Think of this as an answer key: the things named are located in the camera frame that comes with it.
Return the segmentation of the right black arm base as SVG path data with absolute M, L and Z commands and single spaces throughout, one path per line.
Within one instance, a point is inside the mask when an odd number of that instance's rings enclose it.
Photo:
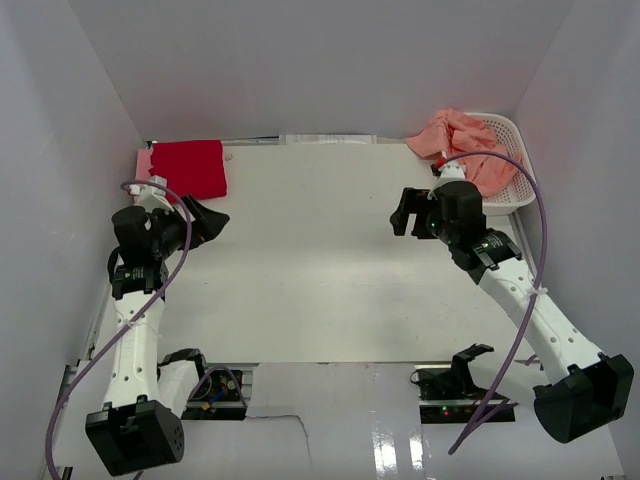
M 472 344 L 452 357 L 449 364 L 416 368 L 409 377 L 419 388 L 422 425 L 466 424 L 479 407 L 486 391 L 471 380 L 468 365 L 493 347 Z

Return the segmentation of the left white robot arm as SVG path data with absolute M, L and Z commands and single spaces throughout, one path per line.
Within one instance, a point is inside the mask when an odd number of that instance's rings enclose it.
M 110 283 L 120 337 L 102 407 L 87 415 L 85 432 L 112 476 L 178 463 L 184 456 L 181 415 L 205 374 L 205 359 L 189 348 L 158 357 L 166 261 L 177 250 L 215 239 L 230 218 L 191 196 L 183 201 L 189 219 L 171 206 L 139 205 L 111 218 L 118 247 Z

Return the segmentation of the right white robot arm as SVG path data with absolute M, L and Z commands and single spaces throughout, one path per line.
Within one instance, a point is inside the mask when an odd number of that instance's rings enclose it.
M 397 236 L 446 245 L 456 266 L 513 321 L 542 367 L 505 368 L 494 348 L 474 344 L 448 370 L 421 372 L 421 383 L 440 393 L 474 397 L 491 390 L 531 409 L 556 441 L 569 443 L 624 415 L 634 377 L 621 354 L 606 355 L 582 335 L 549 295 L 534 285 L 520 249 L 490 228 L 477 188 L 464 180 L 434 190 L 404 188 L 390 217 Z

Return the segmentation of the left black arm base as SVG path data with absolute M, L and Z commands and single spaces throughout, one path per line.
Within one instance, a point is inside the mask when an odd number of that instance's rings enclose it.
M 181 416 L 185 421 L 242 421 L 251 397 L 252 370 L 232 369 L 237 381 L 225 370 L 216 370 L 190 399 Z

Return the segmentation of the salmon pink t shirt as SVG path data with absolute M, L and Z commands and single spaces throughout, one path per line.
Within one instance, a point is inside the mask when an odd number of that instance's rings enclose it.
M 405 142 L 421 158 L 435 154 L 450 158 L 461 153 L 491 151 L 522 163 L 522 155 L 509 153 L 485 121 L 453 109 L 436 112 L 418 135 L 406 138 Z M 465 168 L 466 178 L 485 198 L 504 190 L 518 172 L 515 166 L 491 155 L 464 157 L 459 164 Z

